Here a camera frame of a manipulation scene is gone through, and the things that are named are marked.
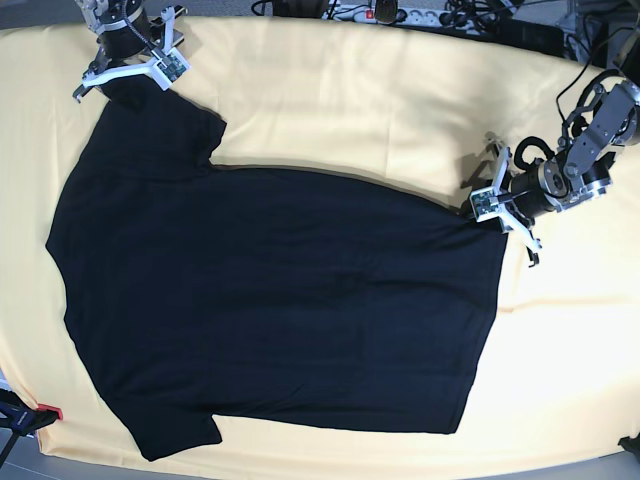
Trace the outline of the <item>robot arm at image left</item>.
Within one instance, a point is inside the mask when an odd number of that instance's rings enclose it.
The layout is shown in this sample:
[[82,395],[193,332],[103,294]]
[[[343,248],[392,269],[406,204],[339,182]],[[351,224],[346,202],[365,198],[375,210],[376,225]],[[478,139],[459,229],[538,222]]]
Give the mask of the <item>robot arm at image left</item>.
[[98,51],[73,92],[76,101],[113,80],[140,75],[166,91],[190,70],[179,51],[184,34],[175,28],[176,20],[187,13],[184,6],[169,5],[150,18],[143,1],[79,1],[77,5],[96,35]]

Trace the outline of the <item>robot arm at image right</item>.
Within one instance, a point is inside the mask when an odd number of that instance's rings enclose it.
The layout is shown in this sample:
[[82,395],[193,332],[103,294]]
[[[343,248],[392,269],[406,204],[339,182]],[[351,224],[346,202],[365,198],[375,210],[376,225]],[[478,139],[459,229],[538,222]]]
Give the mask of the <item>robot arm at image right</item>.
[[535,220],[604,195],[618,152],[639,143],[639,87],[624,77],[606,88],[603,81],[617,74],[606,70],[585,87],[562,122],[556,150],[537,136],[515,150],[494,142],[494,177],[469,195],[474,220],[497,220],[504,233],[519,235],[532,267],[542,249],[532,232]]

